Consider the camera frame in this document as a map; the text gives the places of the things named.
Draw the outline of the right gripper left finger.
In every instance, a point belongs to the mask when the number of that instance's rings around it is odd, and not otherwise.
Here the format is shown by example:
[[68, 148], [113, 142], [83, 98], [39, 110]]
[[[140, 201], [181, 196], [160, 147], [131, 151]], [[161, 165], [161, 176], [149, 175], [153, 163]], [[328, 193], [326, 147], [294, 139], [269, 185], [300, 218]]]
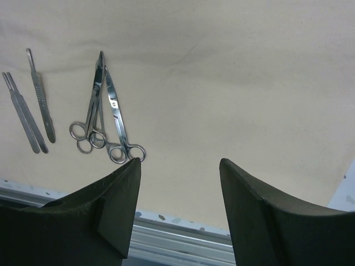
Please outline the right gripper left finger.
[[42, 207], [1, 202], [2, 265], [121, 265], [128, 257], [141, 163]]

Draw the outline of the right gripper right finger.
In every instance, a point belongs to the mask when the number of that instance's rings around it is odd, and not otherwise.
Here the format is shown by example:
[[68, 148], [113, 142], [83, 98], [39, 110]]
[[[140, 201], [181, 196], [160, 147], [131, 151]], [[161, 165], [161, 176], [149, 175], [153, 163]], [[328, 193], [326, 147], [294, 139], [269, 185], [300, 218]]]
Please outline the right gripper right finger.
[[226, 158], [219, 171], [237, 265], [354, 264], [354, 213], [291, 196]]

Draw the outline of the large steel scissors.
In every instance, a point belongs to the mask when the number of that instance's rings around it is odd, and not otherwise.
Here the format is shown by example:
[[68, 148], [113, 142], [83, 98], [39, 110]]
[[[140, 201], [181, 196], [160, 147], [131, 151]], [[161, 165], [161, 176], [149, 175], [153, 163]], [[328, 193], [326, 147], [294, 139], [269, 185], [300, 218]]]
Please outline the large steel scissors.
[[[140, 159], [140, 162], [143, 162], [146, 158], [146, 151], [141, 145], [130, 144], [128, 141], [128, 136], [121, 115], [118, 95], [116, 93], [113, 80], [111, 78], [107, 66], [105, 66], [105, 79], [106, 79], [106, 88], [108, 91], [108, 100], [109, 100], [111, 112], [113, 114], [116, 130], [120, 141], [119, 144], [113, 142], [106, 143], [106, 150], [108, 152], [108, 156], [114, 163], [124, 164], [128, 160], [132, 160], [134, 158], [134, 156], [131, 155], [131, 150], [138, 149], [142, 153], [142, 157], [138, 156], [138, 158]], [[121, 152], [120, 160], [118, 160], [113, 156], [114, 150], [119, 150]]]

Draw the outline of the small steel scissors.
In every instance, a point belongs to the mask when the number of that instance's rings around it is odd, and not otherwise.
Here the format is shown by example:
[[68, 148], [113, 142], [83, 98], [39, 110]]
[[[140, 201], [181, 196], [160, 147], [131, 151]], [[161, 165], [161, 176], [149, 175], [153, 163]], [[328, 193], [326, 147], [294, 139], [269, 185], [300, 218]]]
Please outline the small steel scissors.
[[[91, 90], [90, 102], [88, 106], [85, 123], [75, 121], [69, 127], [69, 133], [77, 141], [77, 148], [83, 154], [90, 154], [92, 149], [102, 149], [106, 143], [106, 136], [102, 130], [96, 129], [97, 117], [100, 114], [101, 92], [104, 83], [104, 53], [101, 50], [98, 60], [95, 64], [95, 76]], [[83, 129], [84, 135], [78, 136], [74, 132], [74, 127]], [[87, 141], [90, 144], [90, 150], [85, 151], [81, 148], [80, 142]]]

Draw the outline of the steel scalpel handle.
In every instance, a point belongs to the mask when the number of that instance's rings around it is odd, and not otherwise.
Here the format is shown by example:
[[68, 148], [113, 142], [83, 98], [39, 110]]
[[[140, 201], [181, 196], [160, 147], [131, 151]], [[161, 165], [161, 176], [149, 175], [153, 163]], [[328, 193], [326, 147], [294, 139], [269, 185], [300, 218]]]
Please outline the steel scalpel handle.
[[42, 136], [42, 134], [40, 133], [40, 130], [34, 120], [34, 117], [32, 116], [31, 112], [29, 111], [29, 108], [27, 106], [27, 103], [24, 99], [24, 97], [20, 94], [10, 72], [6, 72], [7, 77], [9, 78], [10, 84], [12, 86], [12, 88], [15, 91], [15, 95], [19, 101], [20, 107], [25, 115], [26, 121], [30, 126], [31, 132], [33, 133], [35, 140], [40, 148], [40, 151], [42, 151], [43, 153], [47, 154], [48, 153], [48, 148], [45, 144], [44, 138]]
[[44, 87], [42, 85], [41, 78], [40, 78], [39, 74], [36, 71], [31, 49], [27, 48], [26, 49], [26, 53], [27, 53], [27, 58], [28, 58], [28, 61], [29, 61], [29, 66], [30, 66], [30, 69], [31, 69], [31, 77], [32, 77], [35, 93], [36, 93], [36, 96], [37, 96], [37, 100], [38, 100], [38, 104], [39, 104], [42, 120], [43, 120], [43, 123], [44, 123], [45, 131], [46, 131], [48, 140], [51, 143], [55, 143], [56, 142], [56, 136], [55, 136], [53, 122], [52, 122], [52, 119], [51, 119], [51, 116], [50, 116], [50, 113], [49, 113], [47, 99], [45, 97]]
[[6, 82], [6, 85], [7, 85], [8, 89], [9, 89], [9, 93], [11, 95], [12, 103], [13, 103], [14, 108], [15, 108], [15, 110], [17, 112], [17, 115], [18, 115], [18, 117], [20, 119], [20, 122], [21, 122], [21, 124], [23, 126], [23, 129], [24, 129], [24, 131], [26, 133], [26, 136], [27, 136], [27, 139], [28, 139], [28, 141], [30, 143], [30, 146], [31, 146], [33, 152], [35, 154], [38, 154], [38, 153], [40, 153], [40, 148], [39, 148], [39, 146], [38, 146], [38, 144], [37, 144], [37, 142], [35, 140], [35, 137], [34, 137], [33, 133], [31, 132], [29, 124], [26, 121], [25, 115], [24, 115], [24, 113], [23, 113], [23, 111], [22, 111], [22, 109], [20, 107], [19, 101], [18, 101], [18, 99], [17, 99], [17, 97], [15, 95], [15, 91], [14, 91], [14, 89], [12, 88], [12, 86], [10, 84], [10, 81], [9, 81], [9, 78], [7, 77], [7, 74], [5, 72], [3, 72], [2, 76], [3, 76], [3, 78], [4, 78], [5, 82]]

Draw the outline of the beige surgical drape cloth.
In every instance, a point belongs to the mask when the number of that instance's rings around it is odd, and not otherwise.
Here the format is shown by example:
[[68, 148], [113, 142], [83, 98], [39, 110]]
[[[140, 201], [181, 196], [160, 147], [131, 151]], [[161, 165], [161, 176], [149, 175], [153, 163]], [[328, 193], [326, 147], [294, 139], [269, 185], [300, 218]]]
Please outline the beige surgical drape cloth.
[[128, 139], [138, 208], [227, 228], [219, 162], [326, 206], [354, 160], [353, 1], [2, 1], [1, 71], [56, 142], [35, 154], [1, 83], [1, 179], [74, 192], [117, 168], [78, 151], [100, 52]]

